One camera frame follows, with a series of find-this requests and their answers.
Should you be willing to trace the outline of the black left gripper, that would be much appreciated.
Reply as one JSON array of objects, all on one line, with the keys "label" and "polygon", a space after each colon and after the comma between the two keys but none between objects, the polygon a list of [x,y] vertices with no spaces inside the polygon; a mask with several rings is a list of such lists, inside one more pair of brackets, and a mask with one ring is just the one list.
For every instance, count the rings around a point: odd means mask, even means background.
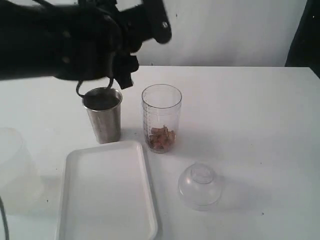
[{"label": "black left gripper", "polygon": [[172,29],[162,0],[142,0],[119,11],[115,0],[80,0],[76,5],[53,5],[39,0],[48,24],[61,32],[46,43],[48,53],[37,65],[37,76],[67,81],[116,80],[122,90],[133,86],[139,69],[133,52],[142,43],[167,44]]}]

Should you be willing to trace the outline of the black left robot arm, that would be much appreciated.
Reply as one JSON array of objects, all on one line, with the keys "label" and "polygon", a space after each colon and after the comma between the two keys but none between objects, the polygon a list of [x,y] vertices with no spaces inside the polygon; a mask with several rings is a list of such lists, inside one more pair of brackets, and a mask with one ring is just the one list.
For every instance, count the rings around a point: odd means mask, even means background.
[{"label": "black left robot arm", "polygon": [[166,44],[171,25],[161,0],[143,0],[118,10],[115,0],[54,5],[0,3],[0,78],[55,77],[66,81],[109,78],[133,85],[142,44]]}]

